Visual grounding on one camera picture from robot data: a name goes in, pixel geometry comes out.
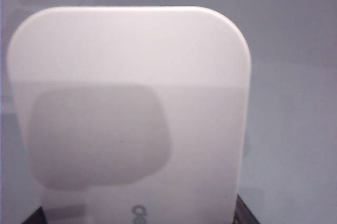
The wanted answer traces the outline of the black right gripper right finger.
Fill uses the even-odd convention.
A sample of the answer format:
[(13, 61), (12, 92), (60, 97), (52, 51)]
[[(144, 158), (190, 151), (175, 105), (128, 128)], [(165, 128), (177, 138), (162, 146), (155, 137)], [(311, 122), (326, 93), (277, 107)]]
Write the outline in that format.
[(241, 199), (240, 195), (237, 195), (235, 206), (235, 224), (254, 224), (255, 217)]

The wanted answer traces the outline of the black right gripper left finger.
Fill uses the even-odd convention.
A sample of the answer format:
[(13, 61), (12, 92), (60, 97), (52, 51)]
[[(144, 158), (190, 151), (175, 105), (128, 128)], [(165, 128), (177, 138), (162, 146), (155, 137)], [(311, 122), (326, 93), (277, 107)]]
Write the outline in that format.
[(24, 224), (45, 224), (45, 214), (42, 207), (37, 208), (25, 221)]

